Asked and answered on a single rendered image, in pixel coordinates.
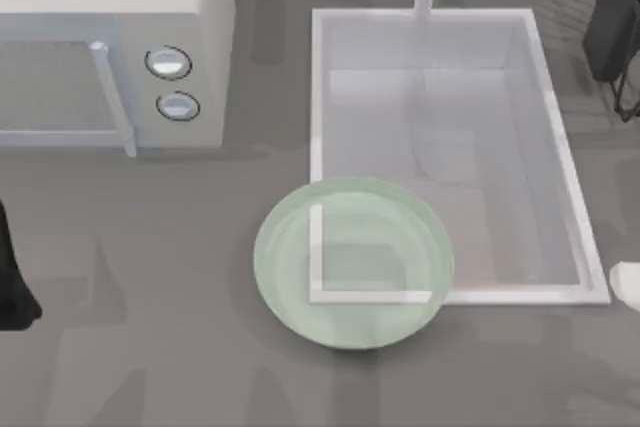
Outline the large microwave knob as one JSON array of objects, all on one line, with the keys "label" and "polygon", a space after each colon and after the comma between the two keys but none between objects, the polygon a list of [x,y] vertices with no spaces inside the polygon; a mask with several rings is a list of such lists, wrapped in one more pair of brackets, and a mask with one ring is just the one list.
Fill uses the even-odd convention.
[{"label": "large microwave knob", "polygon": [[168,45],[147,51],[144,63],[152,75],[167,81],[185,78],[193,67],[191,58],[184,50]]}]

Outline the black dish rack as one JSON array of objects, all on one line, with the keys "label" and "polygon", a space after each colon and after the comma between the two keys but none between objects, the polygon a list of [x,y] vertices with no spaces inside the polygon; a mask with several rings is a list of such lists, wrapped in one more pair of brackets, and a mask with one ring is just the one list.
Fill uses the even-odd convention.
[{"label": "black dish rack", "polygon": [[614,112],[625,123],[640,117],[640,99],[630,109],[622,105],[629,67],[640,53],[640,0],[595,0],[582,47],[594,81],[612,90]]}]

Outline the pale green glass plate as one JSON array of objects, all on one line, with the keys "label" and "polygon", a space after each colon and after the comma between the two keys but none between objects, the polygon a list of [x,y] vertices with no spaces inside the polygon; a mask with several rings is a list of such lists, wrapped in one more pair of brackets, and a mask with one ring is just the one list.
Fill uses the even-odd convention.
[{"label": "pale green glass plate", "polygon": [[333,349],[393,345],[426,327],[453,285],[453,246],[431,206],[373,178],[334,178],[281,199],[253,248],[258,292],[298,336]]}]

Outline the white sink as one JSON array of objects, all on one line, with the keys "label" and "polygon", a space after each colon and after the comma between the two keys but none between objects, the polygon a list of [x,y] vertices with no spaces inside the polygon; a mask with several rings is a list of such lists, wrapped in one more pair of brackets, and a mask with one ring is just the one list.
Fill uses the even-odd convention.
[{"label": "white sink", "polygon": [[534,13],[316,9],[310,177],[412,190],[455,256],[451,305],[607,305]]}]

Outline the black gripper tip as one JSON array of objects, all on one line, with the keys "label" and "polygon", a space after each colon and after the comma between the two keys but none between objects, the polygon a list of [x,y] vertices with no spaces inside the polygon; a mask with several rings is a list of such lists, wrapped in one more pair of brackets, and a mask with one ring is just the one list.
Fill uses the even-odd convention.
[{"label": "black gripper tip", "polygon": [[0,200],[0,332],[29,329],[43,309],[19,269],[9,223]]}]

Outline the pale microwave oven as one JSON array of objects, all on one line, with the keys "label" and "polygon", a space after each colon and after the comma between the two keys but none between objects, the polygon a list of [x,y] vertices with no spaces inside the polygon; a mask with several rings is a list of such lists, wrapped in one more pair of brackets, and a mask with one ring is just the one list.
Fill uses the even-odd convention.
[{"label": "pale microwave oven", "polygon": [[[124,150],[93,41],[109,46],[137,154],[220,147],[235,13],[235,0],[0,0],[0,148]],[[189,55],[188,76],[167,81],[147,70],[145,53],[165,45]],[[156,99],[174,91],[198,100],[197,118],[172,122],[158,113]]]}]

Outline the small microwave knob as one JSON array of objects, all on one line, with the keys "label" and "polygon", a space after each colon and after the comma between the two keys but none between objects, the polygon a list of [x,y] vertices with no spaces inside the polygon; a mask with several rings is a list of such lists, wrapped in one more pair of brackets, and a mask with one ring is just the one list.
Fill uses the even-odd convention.
[{"label": "small microwave knob", "polygon": [[172,122],[189,122],[197,118],[201,111],[198,100],[182,91],[159,96],[155,105],[158,113]]}]

